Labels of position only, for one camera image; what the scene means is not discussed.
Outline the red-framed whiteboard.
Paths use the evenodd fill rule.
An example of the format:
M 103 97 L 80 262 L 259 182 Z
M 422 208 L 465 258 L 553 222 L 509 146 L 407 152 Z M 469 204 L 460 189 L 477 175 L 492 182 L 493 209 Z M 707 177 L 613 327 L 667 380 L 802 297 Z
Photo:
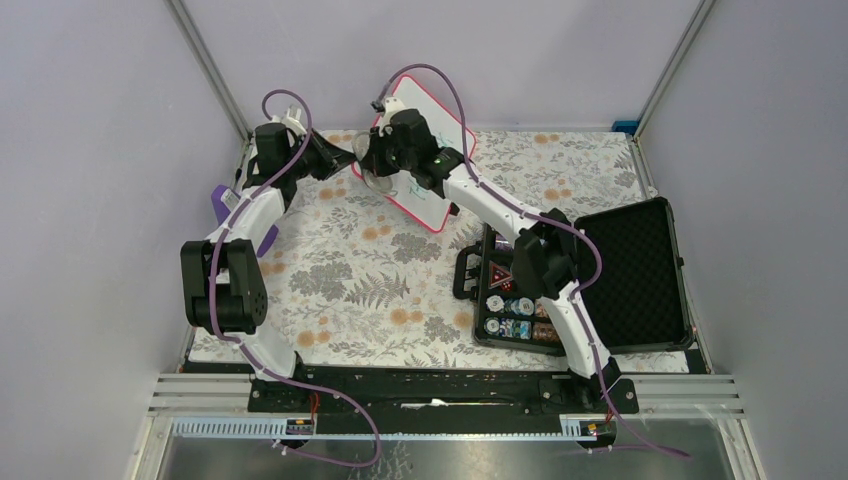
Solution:
M 469 154 L 476 135 L 416 78 L 401 75 L 377 102 L 370 130 L 353 142 L 353 173 L 430 232 L 441 232 L 456 211 L 442 182 Z

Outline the translucent silicone sponge eraser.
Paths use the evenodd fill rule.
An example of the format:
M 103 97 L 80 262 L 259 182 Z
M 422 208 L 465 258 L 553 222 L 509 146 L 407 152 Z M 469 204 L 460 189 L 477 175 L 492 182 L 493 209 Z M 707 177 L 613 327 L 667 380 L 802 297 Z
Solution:
M 379 133 L 360 132 L 354 137 L 352 146 L 366 185 L 381 195 L 394 196 L 393 176 L 399 169 L 390 159 L 388 139 Z

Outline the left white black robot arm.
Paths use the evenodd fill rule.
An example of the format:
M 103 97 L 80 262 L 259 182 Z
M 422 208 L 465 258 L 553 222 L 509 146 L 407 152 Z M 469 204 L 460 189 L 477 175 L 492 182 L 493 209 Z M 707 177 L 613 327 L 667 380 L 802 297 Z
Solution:
M 298 181 L 326 180 L 355 159 L 313 130 L 298 133 L 281 122 L 257 127 L 237 203 L 215 231 L 180 250 L 188 323 L 229 343 L 257 377 L 275 381 L 272 398 L 288 411 L 307 404 L 311 387 L 295 374 L 295 349 L 266 322 L 269 296 L 259 258 L 269 250 L 268 234 L 290 206 Z

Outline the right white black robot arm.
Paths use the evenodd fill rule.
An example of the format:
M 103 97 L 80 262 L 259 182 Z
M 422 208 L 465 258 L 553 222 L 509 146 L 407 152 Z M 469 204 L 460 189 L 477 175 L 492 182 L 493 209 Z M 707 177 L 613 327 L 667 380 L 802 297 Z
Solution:
M 602 271 L 596 245 L 561 211 L 524 204 L 485 178 L 465 149 L 440 146 L 418 110 L 380 107 L 377 112 L 361 171 L 374 178 L 406 171 L 423 189 L 471 211 L 500 233 L 513 248 L 515 280 L 528 297 L 540 301 L 564 345 L 575 402 L 589 412 L 601 410 L 612 400 L 620 372 L 582 298 Z

